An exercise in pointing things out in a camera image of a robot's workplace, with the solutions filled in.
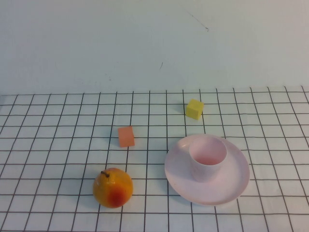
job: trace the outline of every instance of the grid tablecloth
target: grid tablecloth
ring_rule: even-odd
[[[203,116],[184,115],[190,99]],[[0,231],[309,231],[309,87],[0,96]],[[117,129],[132,125],[134,147]],[[179,139],[221,136],[250,165],[243,195],[200,206],[168,184]],[[92,183],[117,167],[133,179],[123,207],[100,207]]]

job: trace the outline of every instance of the orange block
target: orange block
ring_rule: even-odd
[[[118,129],[120,147],[134,146],[134,134],[132,127],[121,127]]]

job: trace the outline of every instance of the pink plate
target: pink plate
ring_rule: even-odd
[[[213,180],[204,183],[193,179],[189,161],[189,145],[201,136],[218,138],[227,148],[220,172]],[[228,140],[208,134],[191,135],[178,141],[166,156],[165,174],[179,195],[201,205],[219,205],[236,199],[246,189],[250,179],[249,165],[243,153]]]

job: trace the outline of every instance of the pear stem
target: pear stem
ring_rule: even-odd
[[[101,171],[101,174],[104,174],[107,178],[110,177],[110,175],[104,171]]]

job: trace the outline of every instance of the yellow cube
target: yellow cube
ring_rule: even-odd
[[[191,99],[191,101],[187,105],[185,115],[198,120],[203,112],[203,108],[204,108],[204,103],[198,100],[195,100],[195,99]]]

